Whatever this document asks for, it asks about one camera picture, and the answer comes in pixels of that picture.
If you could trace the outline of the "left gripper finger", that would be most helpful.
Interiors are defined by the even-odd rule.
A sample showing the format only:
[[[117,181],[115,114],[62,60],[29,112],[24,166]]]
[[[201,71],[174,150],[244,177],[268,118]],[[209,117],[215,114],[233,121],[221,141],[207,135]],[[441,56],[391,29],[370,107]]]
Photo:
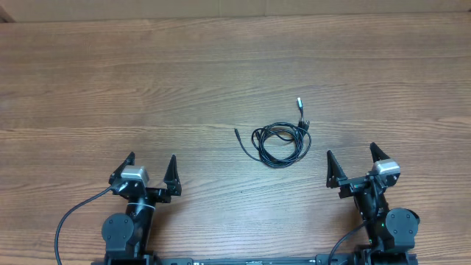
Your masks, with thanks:
[[[166,170],[163,182],[166,184],[172,196],[180,196],[182,193],[182,186],[180,183],[179,175],[177,172],[177,157],[172,155],[169,165]]]
[[[131,152],[124,160],[124,162],[110,175],[108,183],[113,184],[113,182],[121,178],[121,173],[123,172],[126,166],[134,166],[135,165],[135,153]]]

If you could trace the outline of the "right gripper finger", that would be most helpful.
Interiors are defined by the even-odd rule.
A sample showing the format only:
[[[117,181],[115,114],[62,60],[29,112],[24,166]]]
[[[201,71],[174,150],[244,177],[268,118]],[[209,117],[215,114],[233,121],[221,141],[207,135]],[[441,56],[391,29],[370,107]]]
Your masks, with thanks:
[[[372,142],[369,145],[369,149],[374,163],[380,160],[387,160],[390,158],[375,142]]]
[[[340,182],[347,180],[347,176],[331,150],[327,151],[327,188],[338,188]]]

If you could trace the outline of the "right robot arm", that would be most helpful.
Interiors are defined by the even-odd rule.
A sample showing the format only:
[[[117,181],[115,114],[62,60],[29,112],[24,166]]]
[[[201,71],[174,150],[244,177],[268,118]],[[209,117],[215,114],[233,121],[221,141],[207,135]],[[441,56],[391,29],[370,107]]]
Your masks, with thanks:
[[[417,264],[415,247],[420,218],[407,208],[390,208],[386,189],[400,177],[400,164],[390,158],[376,143],[369,145],[373,166],[362,177],[349,178],[332,151],[327,151],[328,188],[338,188],[339,197],[352,197],[361,216],[359,226],[340,238],[327,256],[327,264]],[[341,244],[359,230],[365,229],[368,244],[355,247],[350,254],[338,254]]]

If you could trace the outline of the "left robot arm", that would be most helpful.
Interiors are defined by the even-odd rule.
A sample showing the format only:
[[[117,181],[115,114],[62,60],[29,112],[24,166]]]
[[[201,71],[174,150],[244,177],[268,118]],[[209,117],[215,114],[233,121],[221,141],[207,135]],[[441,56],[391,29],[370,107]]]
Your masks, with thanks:
[[[177,158],[169,161],[163,182],[165,188],[148,185],[145,166],[135,164],[131,152],[110,175],[110,190],[127,201],[123,213],[109,216],[102,225],[105,241],[105,264],[161,264],[156,252],[147,249],[153,216],[158,203],[170,203],[171,198],[182,194],[177,173]]]

